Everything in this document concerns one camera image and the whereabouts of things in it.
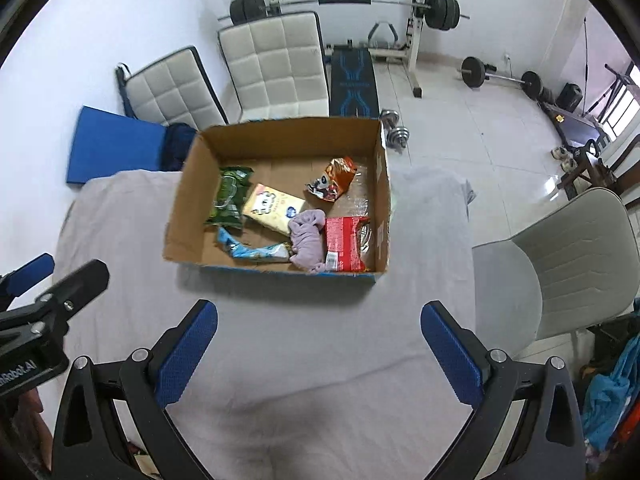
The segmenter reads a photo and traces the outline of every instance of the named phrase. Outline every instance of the green snack bag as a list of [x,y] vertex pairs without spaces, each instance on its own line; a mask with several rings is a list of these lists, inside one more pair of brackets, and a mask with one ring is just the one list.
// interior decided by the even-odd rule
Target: green snack bag
[[242,206],[246,201],[254,170],[244,166],[220,168],[222,182],[206,225],[222,225],[242,230]]

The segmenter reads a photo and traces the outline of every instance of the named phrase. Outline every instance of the white chair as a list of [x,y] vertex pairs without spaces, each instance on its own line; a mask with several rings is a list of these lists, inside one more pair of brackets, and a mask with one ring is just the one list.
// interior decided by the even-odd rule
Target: white chair
[[620,314],[640,284],[626,209],[593,188],[509,240],[473,248],[476,335],[511,357]]
[[228,124],[194,46],[153,62],[125,85],[133,111],[143,121],[187,123],[196,130]]
[[219,31],[240,121],[329,115],[320,22],[314,12],[270,16]]

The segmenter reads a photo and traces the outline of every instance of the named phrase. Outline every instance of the white tablecloth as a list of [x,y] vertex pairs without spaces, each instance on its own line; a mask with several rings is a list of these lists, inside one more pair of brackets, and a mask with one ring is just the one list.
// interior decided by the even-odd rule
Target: white tablecloth
[[218,332],[168,412],[214,478],[423,478],[470,413],[419,322],[423,304],[440,300],[474,328],[465,186],[440,170],[392,167],[389,269],[366,283],[164,261],[179,177],[130,171],[78,195],[54,278],[99,258],[111,281],[72,319],[70,359],[108,362],[151,348],[206,298],[218,308]]

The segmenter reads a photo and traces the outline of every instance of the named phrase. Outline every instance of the white sneaker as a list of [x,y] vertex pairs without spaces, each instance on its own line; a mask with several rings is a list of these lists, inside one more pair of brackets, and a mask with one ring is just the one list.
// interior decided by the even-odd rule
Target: white sneaker
[[571,156],[569,152],[562,146],[558,146],[557,148],[552,149],[551,155],[555,160],[565,160],[566,158],[569,158]]
[[560,163],[560,167],[562,168],[562,171],[564,171],[565,173],[571,173],[573,170],[575,170],[575,168],[578,167],[578,163],[575,161],[573,157],[566,158]]

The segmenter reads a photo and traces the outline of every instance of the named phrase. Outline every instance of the window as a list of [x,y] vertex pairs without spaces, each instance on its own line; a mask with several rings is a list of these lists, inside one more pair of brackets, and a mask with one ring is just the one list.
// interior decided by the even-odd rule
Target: window
[[[629,65],[626,75],[640,86],[640,70],[637,66]],[[633,98],[631,92],[625,86],[620,88],[611,106],[605,111],[602,121],[603,129],[612,141],[629,126],[638,110],[640,110],[640,104]]]

